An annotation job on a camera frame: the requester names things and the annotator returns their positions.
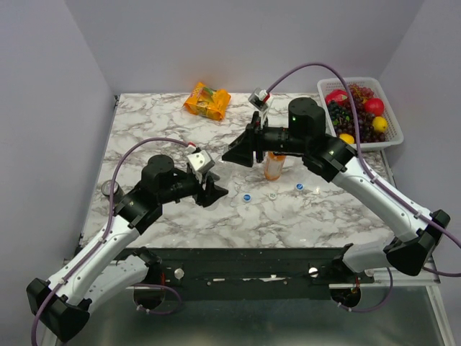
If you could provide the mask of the orange juice bottle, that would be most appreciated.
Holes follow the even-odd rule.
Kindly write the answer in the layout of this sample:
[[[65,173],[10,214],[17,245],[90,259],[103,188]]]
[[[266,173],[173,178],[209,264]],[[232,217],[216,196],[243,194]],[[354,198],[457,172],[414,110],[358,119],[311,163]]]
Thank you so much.
[[[275,181],[281,177],[285,159],[285,155],[277,155],[272,151],[267,153],[264,165],[264,176],[267,180]]]

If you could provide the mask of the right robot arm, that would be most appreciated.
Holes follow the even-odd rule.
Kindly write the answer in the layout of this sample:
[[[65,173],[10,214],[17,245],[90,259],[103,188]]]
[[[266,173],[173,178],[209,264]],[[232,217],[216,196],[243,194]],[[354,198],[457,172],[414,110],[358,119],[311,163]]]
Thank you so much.
[[[357,273],[382,267],[410,276],[424,269],[450,217],[443,210],[419,205],[372,173],[356,149],[327,134],[325,111],[313,99],[290,101],[286,128],[269,126],[255,112],[223,161],[252,167],[263,161],[266,152],[300,157],[310,172],[352,194],[393,231],[389,239],[346,245],[331,264],[337,281],[345,283]]]

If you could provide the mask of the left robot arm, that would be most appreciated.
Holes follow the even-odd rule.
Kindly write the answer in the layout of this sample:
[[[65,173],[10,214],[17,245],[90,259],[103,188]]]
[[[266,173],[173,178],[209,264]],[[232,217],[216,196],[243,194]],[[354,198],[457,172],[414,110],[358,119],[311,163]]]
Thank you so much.
[[[193,197],[206,208],[228,191],[209,173],[215,162],[206,151],[187,155],[187,170],[167,155],[155,155],[141,171],[140,181],[117,203],[109,205],[102,230],[64,267],[47,280],[35,278],[27,297],[35,318],[31,341],[43,323],[62,342],[74,338],[103,303],[131,285],[150,285],[160,274],[161,259],[147,250],[128,257],[121,267],[111,261],[162,215],[163,206]]]

